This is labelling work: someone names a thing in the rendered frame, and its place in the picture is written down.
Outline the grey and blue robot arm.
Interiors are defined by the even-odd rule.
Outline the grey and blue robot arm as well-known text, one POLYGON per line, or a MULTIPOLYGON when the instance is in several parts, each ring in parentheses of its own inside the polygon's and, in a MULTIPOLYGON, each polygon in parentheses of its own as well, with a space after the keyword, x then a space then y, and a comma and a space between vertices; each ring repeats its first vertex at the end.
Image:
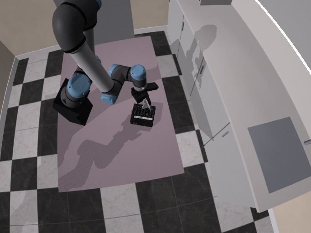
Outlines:
POLYGON ((133 82, 137 91, 158 89, 155 82, 147 83, 145 68, 139 64, 133 67, 113 64, 108 75, 94 50, 93 28, 101 5, 101 0, 65 0, 52 17, 52 28, 59 46, 78 65, 61 91, 62 102, 70 108, 83 103, 92 82, 103 93, 101 100, 107 104, 115 104, 125 81, 133 82))

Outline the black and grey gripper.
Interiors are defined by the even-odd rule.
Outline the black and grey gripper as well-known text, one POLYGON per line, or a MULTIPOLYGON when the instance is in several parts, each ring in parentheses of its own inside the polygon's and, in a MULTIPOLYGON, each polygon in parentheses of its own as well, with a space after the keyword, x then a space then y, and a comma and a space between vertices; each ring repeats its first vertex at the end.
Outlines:
MULTIPOLYGON (((146 90, 146 89, 145 89, 146 90)), ((150 101, 150 98, 149 98, 149 95, 147 92, 144 92, 145 90, 143 91, 137 91, 134 89, 134 87, 131 88, 131 94, 132 96, 134 97, 134 99, 136 100, 137 104, 139 104, 140 102, 143 101, 143 99, 145 99, 143 102, 144 102, 144 105, 142 106, 143 109, 145 108, 149 108, 150 111, 151 111, 151 101, 150 101)))

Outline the black lighting desk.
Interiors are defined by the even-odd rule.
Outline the black lighting desk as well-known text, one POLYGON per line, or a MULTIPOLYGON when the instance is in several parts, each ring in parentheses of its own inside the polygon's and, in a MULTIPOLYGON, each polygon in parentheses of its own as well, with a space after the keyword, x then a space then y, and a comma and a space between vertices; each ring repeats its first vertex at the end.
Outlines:
POLYGON ((130 119, 131 124, 152 127, 155 115, 155 106, 149 108, 142 108, 142 104, 134 104, 133 111, 130 119))

